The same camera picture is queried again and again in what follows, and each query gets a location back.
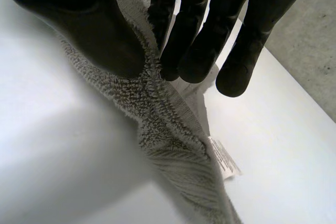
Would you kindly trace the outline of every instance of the towel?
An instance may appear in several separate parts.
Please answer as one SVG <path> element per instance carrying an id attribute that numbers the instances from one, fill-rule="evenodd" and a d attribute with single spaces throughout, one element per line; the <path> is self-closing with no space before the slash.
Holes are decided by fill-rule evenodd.
<path id="1" fill-rule="evenodd" d="M 140 149 L 207 223 L 240 224 L 208 138 L 203 93 L 218 69 L 202 84 L 162 80 L 160 54 L 146 14 L 150 0 L 117 1 L 145 50 L 140 76 L 130 80 L 96 68 L 59 35 L 67 57 L 88 83 L 138 122 Z"/>

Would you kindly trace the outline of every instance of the floor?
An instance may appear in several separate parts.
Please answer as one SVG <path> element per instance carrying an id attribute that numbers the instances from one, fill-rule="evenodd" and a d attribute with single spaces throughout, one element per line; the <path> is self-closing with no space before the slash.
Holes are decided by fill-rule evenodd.
<path id="1" fill-rule="evenodd" d="M 244 6 L 240 19 L 246 10 Z M 336 0 L 297 0 L 267 49 L 336 121 Z"/>

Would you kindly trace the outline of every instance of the white surface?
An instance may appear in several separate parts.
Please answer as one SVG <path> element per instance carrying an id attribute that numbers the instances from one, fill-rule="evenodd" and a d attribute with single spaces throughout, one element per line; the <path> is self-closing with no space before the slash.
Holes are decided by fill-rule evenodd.
<path id="1" fill-rule="evenodd" d="M 134 123 L 45 25 L 0 4 L 0 223 L 186 223 L 134 150 Z M 267 50 L 243 96 L 212 87 L 205 99 L 212 136 L 244 173 L 226 189 L 245 224 L 336 223 L 336 125 Z"/>

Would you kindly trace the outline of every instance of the terry cloth towel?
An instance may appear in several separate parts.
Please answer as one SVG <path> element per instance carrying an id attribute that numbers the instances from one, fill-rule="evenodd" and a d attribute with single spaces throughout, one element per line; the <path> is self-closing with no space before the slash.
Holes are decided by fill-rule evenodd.
<path id="1" fill-rule="evenodd" d="M 60 36 L 66 55 L 88 83 L 137 120 L 141 150 L 208 223 L 241 223 L 224 191 L 208 139 L 204 98 L 200 97 L 207 86 L 181 79 L 163 81 L 159 50 L 146 16 L 150 0 L 117 1 L 146 53 L 141 75 L 128 80 L 101 71 Z"/>

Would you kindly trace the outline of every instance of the towel tag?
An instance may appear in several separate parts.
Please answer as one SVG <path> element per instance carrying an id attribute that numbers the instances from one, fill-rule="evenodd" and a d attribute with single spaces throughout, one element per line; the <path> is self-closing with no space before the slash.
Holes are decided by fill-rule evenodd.
<path id="1" fill-rule="evenodd" d="M 221 142 L 214 140 L 212 137 L 209 137 L 209 140 L 214 148 L 217 160 L 221 167 L 223 179 L 227 179 L 235 175 L 241 175 L 241 170 L 225 150 Z"/>

